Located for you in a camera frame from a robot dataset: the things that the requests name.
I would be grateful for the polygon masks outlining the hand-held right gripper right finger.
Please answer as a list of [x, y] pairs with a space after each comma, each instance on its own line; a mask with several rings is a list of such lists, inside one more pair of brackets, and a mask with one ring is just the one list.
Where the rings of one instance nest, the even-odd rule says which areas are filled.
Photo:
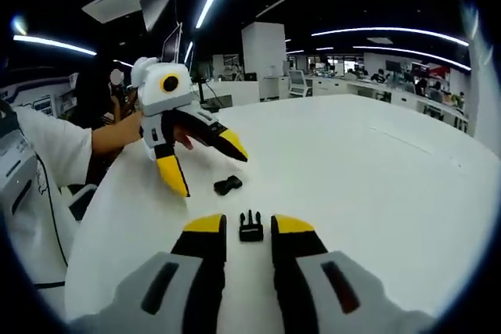
[[330, 252], [311, 224], [275, 214], [271, 241], [287, 333], [394, 331], [394, 305], [381, 281], [344, 253]]

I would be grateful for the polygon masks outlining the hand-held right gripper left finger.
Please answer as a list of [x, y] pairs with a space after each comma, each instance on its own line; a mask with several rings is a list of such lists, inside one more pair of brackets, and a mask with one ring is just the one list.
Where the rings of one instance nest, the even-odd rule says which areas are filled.
[[225, 288], [226, 216], [199, 217], [117, 287], [120, 333], [215, 333]]

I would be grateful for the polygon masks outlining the person's left hand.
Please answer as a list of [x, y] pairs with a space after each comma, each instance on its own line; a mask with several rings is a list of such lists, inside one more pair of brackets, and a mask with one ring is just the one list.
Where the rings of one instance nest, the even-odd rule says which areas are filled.
[[191, 141], [192, 133], [188, 129], [179, 124], [175, 124], [172, 133], [175, 142], [180, 143], [188, 150], [193, 149], [193, 143]]

